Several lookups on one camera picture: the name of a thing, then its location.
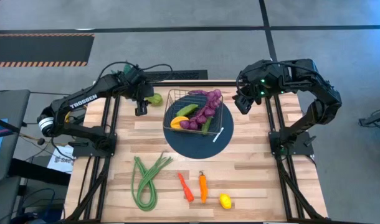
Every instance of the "metal wire basket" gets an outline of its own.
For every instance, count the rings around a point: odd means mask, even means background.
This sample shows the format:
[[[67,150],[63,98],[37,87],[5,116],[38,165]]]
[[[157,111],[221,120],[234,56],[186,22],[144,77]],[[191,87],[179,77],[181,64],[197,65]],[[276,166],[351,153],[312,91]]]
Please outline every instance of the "metal wire basket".
[[[171,121],[176,117],[176,113],[189,104],[197,104],[198,110],[201,110],[207,103],[207,96],[203,94],[189,95],[188,90],[170,90],[168,99],[166,100],[165,114],[164,114],[164,128],[172,131],[183,131],[188,133],[203,134],[201,128],[199,130],[185,130],[171,128]],[[197,111],[187,115],[192,118],[196,115]],[[208,132],[206,134],[217,134],[222,128],[222,114],[223,114],[223,96],[221,96],[221,104],[216,108],[215,115],[211,120]]]

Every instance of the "wooden table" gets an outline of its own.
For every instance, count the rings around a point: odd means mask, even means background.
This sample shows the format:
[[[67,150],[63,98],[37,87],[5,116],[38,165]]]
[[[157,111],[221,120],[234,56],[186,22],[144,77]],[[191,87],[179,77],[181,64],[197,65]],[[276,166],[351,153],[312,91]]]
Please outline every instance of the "wooden table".
[[[155,87],[164,101],[170,89],[212,90],[212,87]],[[163,134],[164,106],[148,107],[146,116],[135,116],[136,103],[121,99],[116,133],[118,143],[112,157],[108,175],[107,192],[103,208],[102,222],[261,222],[284,221],[285,212],[282,192],[275,159],[270,153],[267,133],[270,126],[264,103],[253,105],[248,115],[240,114],[231,98],[235,87],[219,87],[224,103],[234,119],[234,133],[229,145],[218,155],[208,159],[189,159],[176,153],[166,142]],[[298,98],[292,93],[280,95],[283,116],[287,126],[302,116]],[[90,103],[85,117],[85,126],[100,125],[104,99]],[[274,100],[271,99],[276,127],[279,127]],[[133,157],[139,156],[146,167],[151,167],[161,152],[174,161],[165,167],[155,178],[158,190],[158,204],[150,212],[141,211],[134,203],[131,190]],[[315,166],[305,156],[294,156],[295,170],[301,192],[316,211],[327,216],[325,203]],[[77,206],[87,158],[75,161],[74,171],[67,192],[65,209],[70,215]],[[89,166],[83,195],[88,190],[92,161]],[[209,195],[207,203],[201,203],[198,183],[199,171],[207,177]],[[194,195],[188,203],[177,178],[181,172]],[[297,215],[291,190],[289,197],[292,214]],[[224,210],[219,205],[220,193],[229,194],[233,206]],[[98,192],[92,203],[91,218],[95,217]]]

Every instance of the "dark blue circular mat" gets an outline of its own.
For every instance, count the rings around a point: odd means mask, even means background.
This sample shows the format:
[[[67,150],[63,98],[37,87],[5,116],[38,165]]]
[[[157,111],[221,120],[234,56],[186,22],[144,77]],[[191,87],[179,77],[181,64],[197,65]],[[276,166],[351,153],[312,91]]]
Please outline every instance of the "dark blue circular mat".
[[[215,142],[212,141],[216,134],[185,133],[164,128],[164,135],[168,144],[180,155],[191,159],[206,159],[220,153],[232,138],[233,117],[225,104],[223,104],[222,127],[224,129]]]

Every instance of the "orange and black hazard tape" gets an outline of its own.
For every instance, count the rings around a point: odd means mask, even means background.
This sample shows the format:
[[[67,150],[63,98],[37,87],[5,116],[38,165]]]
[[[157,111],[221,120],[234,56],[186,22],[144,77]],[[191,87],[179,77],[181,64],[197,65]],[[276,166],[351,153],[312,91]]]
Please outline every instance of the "orange and black hazard tape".
[[[82,67],[87,62],[0,62],[0,68],[6,67]]]
[[[0,37],[83,37],[95,34],[0,34]]]

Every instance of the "concrete floor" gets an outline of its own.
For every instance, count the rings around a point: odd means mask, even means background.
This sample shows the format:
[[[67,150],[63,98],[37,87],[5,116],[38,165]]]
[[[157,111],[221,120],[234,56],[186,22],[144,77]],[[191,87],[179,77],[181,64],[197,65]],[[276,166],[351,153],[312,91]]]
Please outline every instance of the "concrete floor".
[[[265,3],[271,26],[380,25],[380,0]],[[0,30],[262,26],[261,15],[256,0],[1,0]],[[380,109],[380,30],[286,30],[272,35],[279,60],[312,58],[341,93],[343,106],[336,119],[310,131],[317,135],[313,147],[328,214],[335,220],[380,223],[380,129],[358,126],[359,118]],[[96,34],[86,67],[0,68],[0,90],[72,93],[91,85],[102,67],[117,60],[143,67],[168,63],[176,70],[208,69],[210,79],[233,79],[263,58],[270,54],[262,30]],[[298,95],[305,111],[312,95]],[[56,98],[31,95],[26,121],[35,122]],[[23,132],[40,136],[36,126]],[[38,151],[20,140],[14,157],[26,159]]]

